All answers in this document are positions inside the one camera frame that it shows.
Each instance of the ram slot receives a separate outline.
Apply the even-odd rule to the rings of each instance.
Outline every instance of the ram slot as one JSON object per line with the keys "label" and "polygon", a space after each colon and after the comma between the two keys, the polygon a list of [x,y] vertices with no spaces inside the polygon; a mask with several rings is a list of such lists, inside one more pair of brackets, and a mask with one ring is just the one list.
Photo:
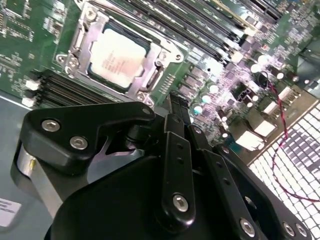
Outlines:
{"label": "ram slot", "polygon": [[112,101],[93,90],[90,90],[63,76],[46,70],[36,73],[41,81],[37,94],[40,106],[66,107],[112,103]]}
{"label": "ram slot", "polygon": [[186,24],[186,27],[188,27],[189,25],[190,27],[198,30],[199,32],[202,32],[207,38],[215,42],[215,44],[217,44],[220,48],[223,48],[225,42],[221,38],[219,38],[219,35],[222,38],[227,37],[229,35],[229,32],[227,30],[220,31],[220,29],[218,29],[216,26],[212,25],[210,22],[198,15],[193,9],[183,6],[183,1],[181,1],[180,4],[178,3],[179,9],[173,7],[169,3],[177,4],[174,0],[171,0],[170,2],[160,0],[154,2],[154,5],[157,6],[159,9],[167,11],[173,14],[175,17],[178,17],[184,24]]}
{"label": "ram slot", "polygon": [[148,8],[144,4],[141,4],[137,0],[135,0],[135,1],[126,0],[126,3],[128,5],[130,5],[137,12],[137,14],[141,14],[141,15],[147,16],[154,23],[156,23],[156,24],[158,24],[160,26],[164,26],[165,28],[170,29],[172,32],[174,32],[174,34],[177,37],[179,37],[181,39],[184,39],[186,42],[189,42],[194,47],[196,47],[200,51],[204,52],[208,56],[216,59],[217,61],[221,60],[222,55],[216,49],[213,49],[213,48],[209,47],[208,45],[206,45],[200,39],[200,37],[196,37],[195,35],[192,35],[192,34],[188,33],[187,32],[188,29],[185,29],[183,27],[184,24],[181,26],[181,25],[178,25],[176,23],[173,23],[172,21],[166,19],[163,15],[161,15],[161,14],[155,12],[155,11],[152,11],[150,8]]}
{"label": "ram slot", "polygon": [[97,93],[85,87],[82,87],[81,85],[76,85],[72,81],[63,81],[58,78],[55,78],[55,79],[52,78],[49,81],[50,81],[50,84],[63,88],[66,91],[70,91],[70,93],[77,94],[81,96],[81,98],[86,99],[87,101],[91,101],[94,104],[104,104],[107,101],[105,97],[98,95]]}
{"label": "ram slot", "polygon": [[176,6],[181,8],[186,16],[189,16],[190,19],[198,19],[204,23],[208,28],[214,30],[215,32],[221,34],[222,36],[228,38],[234,33],[226,28],[225,25],[220,25],[215,21],[213,17],[208,17],[202,11],[200,11],[196,6],[191,4],[188,0],[170,0],[169,3],[174,3]]}
{"label": "ram slot", "polygon": [[263,0],[239,0],[240,3],[245,5],[249,10],[252,10],[255,14],[257,14],[260,18],[265,21],[276,24],[280,18],[282,18],[282,14],[270,6]]}
{"label": "ram slot", "polygon": [[235,18],[230,18],[226,15],[224,15],[221,11],[217,10],[216,8],[214,8],[209,1],[205,1],[205,0],[194,0],[192,2],[195,2],[199,7],[203,8],[203,14],[207,14],[207,12],[205,11],[205,9],[208,9],[210,12],[212,12],[214,14],[214,16],[216,16],[217,18],[225,21],[226,23],[228,23],[231,26],[234,26],[235,28],[239,29],[239,30],[244,30],[244,26],[243,23]]}

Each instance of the white label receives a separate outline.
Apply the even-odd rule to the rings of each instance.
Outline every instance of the white label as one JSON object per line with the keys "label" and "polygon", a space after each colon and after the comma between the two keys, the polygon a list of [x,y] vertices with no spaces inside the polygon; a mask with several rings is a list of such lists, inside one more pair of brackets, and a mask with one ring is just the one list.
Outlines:
{"label": "white label", "polygon": [[0,198],[0,226],[8,227],[21,207],[20,203]]}

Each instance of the motherboard component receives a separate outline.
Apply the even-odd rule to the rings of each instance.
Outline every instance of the motherboard component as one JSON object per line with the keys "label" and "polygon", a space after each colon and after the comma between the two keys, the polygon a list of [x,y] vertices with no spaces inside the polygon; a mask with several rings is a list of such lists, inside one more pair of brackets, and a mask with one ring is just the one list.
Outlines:
{"label": "motherboard component", "polygon": [[265,65],[268,63],[269,61],[269,57],[261,52],[257,52],[255,55],[254,55],[254,60],[257,61],[258,64],[260,65]]}
{"label": "motherboard component", "polygon": [[228,136],[229,136],[229,133],[228,131],[225,129],[224,126],[222,125],[219,125],[219,131],[220,131],[220,134],[221,134],[221,137],[226,139]]}
{"label": "motherboard component", "polygon": [[285,77],[285,74],[281,72],[279,69],[275,68],[274,66],[269,66],[270,73],[276,77],[278,80],[282,80]]}
{"label": "motherboard component", "polygon": [[239,0],[248,9],[265,21],[276,24],[283,16],[276,8],[264,0]]}
{"label": "motherboard component", "polygon": [[198,68],[198,67],[194,67],[191,70],[191,74],[193,76],[195,76],[196,78],[200,78],[200,79],[205,79],[208,77],[208,73],[203,71],[202,69]]}
{"label": "motherboard component", "polygon": [[228,120],[227,114],[225,114],[222,109],[218,110],[217,113],[222,122],[226,122]]}
{"label": "motherboard component", "polygon": [[181,63],[175,44],[143,26],[116,20],[105,9],[86,2],[68,55],[56,57],[65,72],[123,101],[155,102],[155,89],[166,68]]}
{"label": "motherboard component", "polygon": [[32,88],[36,83],[37,89],[24,91],[22,104],[32,107],[67,107],[74,105],[105,104],[113,101],[98,94],[75,81],[70,81],[51,70],[32,72],[27,80]]}
{"label": "motherboard component", "polygon": [[232,122],[229,126],[229,131],[234,141],[249,151],[262,149],[265,146],[265,141],[262,137],[250,130],[245,121],[240,117]]}
{"label": "motherboard component", "polygon": [[299,76],[295,74],[293,71],[289,71],[286,73],[286,77],[289,81],[292,81],[294,83],[299,81]]}
{"label": "motherboard component", "polygon": [[238,102],[243,102],[248,108],[259,100],[259,96],[242,82],[231,93]]}
{"label": "motherboard component", "polygon": [[201,100],[204,104],[210,104],[212,102],[211,97],[207,93],[201,94]]}
{"label": "motherboard component", "polygon": [[202,108],[202,106],[199,103],[195,103],[192,105],[192,109],[193,109],[193,113],[195,115],[199,115],[202,114],[204,109]]}
{"label": "motherboard component", "polygon": [[242,101],[247,106],[247,108],[252,108],[252,106],[254,105],[254,103],[251,101],[251,99],[248,96],[244,97]]}
{"label": "motherboard component", "polygon": [[247,68],[250,69],[250,72],[256,74],[261,71],[261,65],[255,63],[254,61],[249,60],[246,64]]}
{"label": "motherboard component", "polygon": [[201,88],[203,86],[201,81],[194,79],[192,76],[187,76],[184,82],[193,88]]}
{"label": "motherboard component", "polygon": [[268,137],[277,128],[276,125],[272,124],[266,116],[261,115],[255,108],[252,108],[248,112],[246,119],[253,131],[263,137]]}
{"label": "motherboard component", "polygon": [[209,92],[210,92],[211,94],[217,94],[217,93],[219,92],[219,87],[218,87],[216,84],[212,83],[212,82],[210,82],[210,83],[207,85],[207,87],[208,87]]}

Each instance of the bolt head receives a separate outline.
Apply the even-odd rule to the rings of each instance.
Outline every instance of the bolt head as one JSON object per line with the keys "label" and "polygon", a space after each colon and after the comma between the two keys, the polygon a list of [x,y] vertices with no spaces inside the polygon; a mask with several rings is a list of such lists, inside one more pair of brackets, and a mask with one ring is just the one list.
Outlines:
{"label": "bolt head", "polygon": [[296,235],[295,231],[292,229],[292,227],[288,223],[283,222],[283,227],[286,233],[289,234],[290,236],[294,237]]}
{"label": "bolt head", "polygon": [[295,226],[302,236],[304,236],[304,237],[308,236],[307,231],[300,224],[296,223]]}
{"label": "bolt head", "polygon": [[252,224],[244,218],[240,219],[240,225],[242,230],[251,238],[253,238],[256,235],[255,228],[252,226]]}
{"label": "bolt head", "polygon": [[88,147],[88,142],[81,136],[74,136],[70,139],[70,145],[74,149],[84,150]]}
{"label": "bolt head", "polygon": [[42,128],[47,132],[56,132],[60,129],[60,124],[52,119],[44,120],[41,124]]}
{"label": "bolt head", "polygon": [[189,204],[187,200],[180,194],[176,194],[173,196],[173,205],[180,211],[186,212],[189,209]]}
{"label": "bolt head", "polygon": [[88,19],[89,21],[94,21],[97,18],[97,13],[95,12],[94,9],[89,8],[86,12],[85,12],[85,17],[86,19]]}

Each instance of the green circuit board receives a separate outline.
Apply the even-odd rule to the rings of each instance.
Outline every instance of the green circuit board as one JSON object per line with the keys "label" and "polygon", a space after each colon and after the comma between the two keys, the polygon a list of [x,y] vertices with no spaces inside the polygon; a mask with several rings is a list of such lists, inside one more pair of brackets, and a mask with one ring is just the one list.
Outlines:
{"label": "green circuit board", "polygon": [[[238,52],[243,56],[242,62],[247,63],[259,51],[270,56],[269,65],[290,70],[294,69],[292,64],[295,56],[313,37],[319,35],[316,26],[319,24],[320,14],[316,0],[271,1],[269,4],[277,14],[271,14],[273,18],[269,17],[269,20],[263,18],[257,9],[250,7],[252,2],[249,0],[183,1],[189,8],[194,9],[197,15],[212,18],[212,21],[218,23],[222,28],[218,31],[209,28],[204,24],[205,21],[201,21],[195,14],[184,15],[189,21],[186,27],[184,20],[181,19],[186,5],[182,7],[179,1],[161,0],[157,4],[142,0],[134,3],[126,0],[108,2],[143,23],[153,28],[157,27],[162,34],[171,36],[179,43],[178,47],[184,53],[183,62],[170,64],[150,92],[156,106],[163,103],[170,91],[179,91],[181,84],[185,83],[193,69],[197,68],[205,73],[198,79],[202,82],[200,87],[188,85],[188,88],[195,92],[191,97],[188,96],[191,102],[190,115],[194,118],[194,124],[205,131],[209,140],[216,142],[222,140],[215,121],[217,109],[223,109],[229,114],[227,124],[237,116],[245,116],[249,109],[241,102],[235,101],[230,90],[238,83],[250,85],[254,82],[250,69],[239,62],[232,63],[231,55]],[[26,90],[25,82],[29,79],[30,72],[49,69],[68,78],[69,81],[117,101],[117,97],[101,89],[78,79],[69,78],[56,60],[58,54],[68,54],[81,13],[82,10],[74,0],[0,0],[0,90],[23,98]],[[158,27],[150,17],[152,14],[148,13],[155,16],[163,15],[165,20],[170,18],[167,24],[171,28]],[[220,34],[223,33],[223,28],[228,29],[228,33],[232,33],[233,38],[238,41]],[[255,33],[251,37],[247,36],[245,29]],[[239,40],[246,38],[251,41],[248,49],[239,45]],[[284,82],[289,86],[294,84],[286,79]],[[209,84],[217,85],[218,92],[211,94]],[[259,96],[259,101],[256,103],[258,106],[269,93],[257,86],[252,88]],[[210,95],[211,103],[202,101],[203,94]],[[198,105],[202,108],[201,114],[194,111],[193,106]]]}

